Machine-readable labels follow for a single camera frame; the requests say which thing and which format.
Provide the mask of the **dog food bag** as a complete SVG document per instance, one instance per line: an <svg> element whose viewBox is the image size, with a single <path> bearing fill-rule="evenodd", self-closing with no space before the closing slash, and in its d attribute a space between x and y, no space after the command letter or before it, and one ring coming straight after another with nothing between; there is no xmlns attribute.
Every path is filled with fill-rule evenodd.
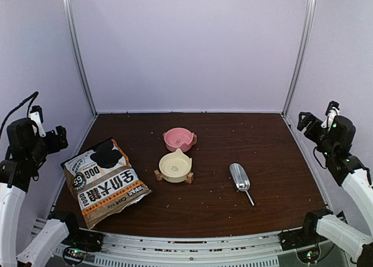
<svg viewBox="0 0 373 267"><path fill-rule="evenodd" d="M88 229L151 193L114 138L64 161L61 167Z"/></svg>

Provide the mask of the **metal food scoop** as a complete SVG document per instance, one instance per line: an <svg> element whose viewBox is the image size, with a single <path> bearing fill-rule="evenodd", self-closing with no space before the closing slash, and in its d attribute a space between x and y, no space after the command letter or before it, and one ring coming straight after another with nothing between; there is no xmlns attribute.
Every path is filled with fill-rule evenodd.
<svg viewBox="0 0 373 267"><path fill-rule="evenodd" d="M245 192L251 206L255 206L255 202L249 193L251 183L243 166L239 163L233 163L229 166L229 171L234 180L236 188L241 192Z"/></svg>

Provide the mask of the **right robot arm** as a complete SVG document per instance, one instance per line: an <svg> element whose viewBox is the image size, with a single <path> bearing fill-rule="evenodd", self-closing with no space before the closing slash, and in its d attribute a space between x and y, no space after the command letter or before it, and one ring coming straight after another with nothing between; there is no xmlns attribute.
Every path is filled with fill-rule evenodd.
<svg viewBox="0 0 373 267"><path fill-rule="evenodd" d="M316 144L316 150L325 158L326 169L371 228L372 179L369 168L350 153L356 132L352 121L336 110L329 111L325 121L312 113L301 112L297 128ZM372 266L372 234L360 232L327 209L308 212L298 236L307 245L318 237L330 240L348 253L357 266Z"/></svg>

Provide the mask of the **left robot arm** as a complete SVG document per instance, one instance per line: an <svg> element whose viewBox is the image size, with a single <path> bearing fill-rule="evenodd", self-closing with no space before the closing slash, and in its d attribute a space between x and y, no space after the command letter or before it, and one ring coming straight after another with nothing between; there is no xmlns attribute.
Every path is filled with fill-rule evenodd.
<svg viewBox="0 0 373 267"><path fill-rule="evenodd" d="M68 147L66 129L43 132L39 122L22 118L7 129L9 147L1 161L1 266L45 266L63 240L78 246L84 240L72 212L52 213L41 232L21 252L16 236L21 208L31 180L49 154Z"/></svg>

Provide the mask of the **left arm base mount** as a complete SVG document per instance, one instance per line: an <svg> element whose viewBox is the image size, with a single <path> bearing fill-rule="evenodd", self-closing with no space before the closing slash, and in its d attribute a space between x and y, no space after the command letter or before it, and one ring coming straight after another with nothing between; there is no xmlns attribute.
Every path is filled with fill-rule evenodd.
<svg viewBox="0 0 373 267"><path fill-rule="evenodd" d="M68 235L62 241L62 244L86 252L100 252L102 250L103 238L103 233L79 229L77 234Z"/></svg>

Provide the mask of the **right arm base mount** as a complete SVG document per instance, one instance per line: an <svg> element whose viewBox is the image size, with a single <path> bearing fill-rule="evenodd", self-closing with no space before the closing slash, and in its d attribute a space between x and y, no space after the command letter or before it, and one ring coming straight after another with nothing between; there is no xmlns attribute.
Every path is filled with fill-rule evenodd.
<svg viewBox="0 0 373 267"><path fill-rule="evenodd" d="M279 233L281 248L283 251L299 249L309 245L316 245L319 241L317 234L306 233L304 229L283 230Z"/></svg>

